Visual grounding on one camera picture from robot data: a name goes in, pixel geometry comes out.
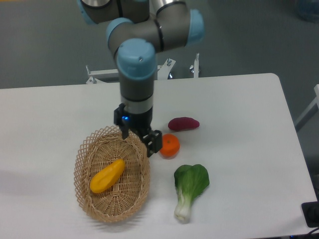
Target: green leaf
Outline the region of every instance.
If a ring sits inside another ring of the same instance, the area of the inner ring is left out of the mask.
[[[178,180],[181,178],[182,174],[184,174],[184,172],[186,170],[188,170],[189,168],[191,168],[190,165],[182,165],[178,169],[176,169],[176,171],[174,173],[175,187],[176,188],[178,188]]]
[[[183,165],[176,170],[174,177],[176,188],[180,188],[184,197],[190,197],[192,202],[209,185],[207,169],[200,164]]]

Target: white vegetable stem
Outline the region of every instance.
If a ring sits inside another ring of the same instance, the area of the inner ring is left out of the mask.
[[[190,218],[191,199],[184,197],[181,189],[178,191],[178,204],[175,208],[174,215],[183,223],[187,223]]]

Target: wicker basket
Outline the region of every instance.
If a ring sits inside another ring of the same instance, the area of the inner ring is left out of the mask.
[[[122,139],[118,127],[92,133],[78,151],[74,185],[79,206],[92,218],[107,223],[119,222],[136,213],[145,202],[150,187],[147,149],[133,133]],[[91,179],[100,170],[122,158],[125,170],[115,185],[103,193],[90,190]]]

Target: blue container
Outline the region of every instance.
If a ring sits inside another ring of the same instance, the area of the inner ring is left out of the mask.
[[[296,0],[299,16],[311,22],[319,22],[319,0]]]

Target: light blue joint cap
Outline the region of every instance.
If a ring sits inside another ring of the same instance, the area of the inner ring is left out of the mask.
[[[86,13],[86,11],[83,8],[83,5],[81,3],[81,0],[77,0],[78,6],[80,8],[82,17],[84,18],[86,24],[88,25],[96,25],[96,23],[89,17],[89,15]]]
[[[106,39],[107,39],[107,42],[108,42],[108,45],[109,45],[109,38],[110,38],[110,35],[112,33],[112,31],[120,24],[124,23],[124,22],[128,22],[128,23],[131,23],[131,24],[134,24],[131,20],[127,19],[127,18],[124,18],[124,17],[119,17],[119,18],[116,18],[114,19],[113,21],[110,22],[110,24],[108,25],[108,27],[106,28]]]
[[[186,46],[194,45],[202,41],[205,36],[205,24],[199,10],[190,10],[189,33]]]
[[[148,79],[157,70],[153,45],[139,38],[126,40],[119,47],[117,66],[129,79],[136,81]]]

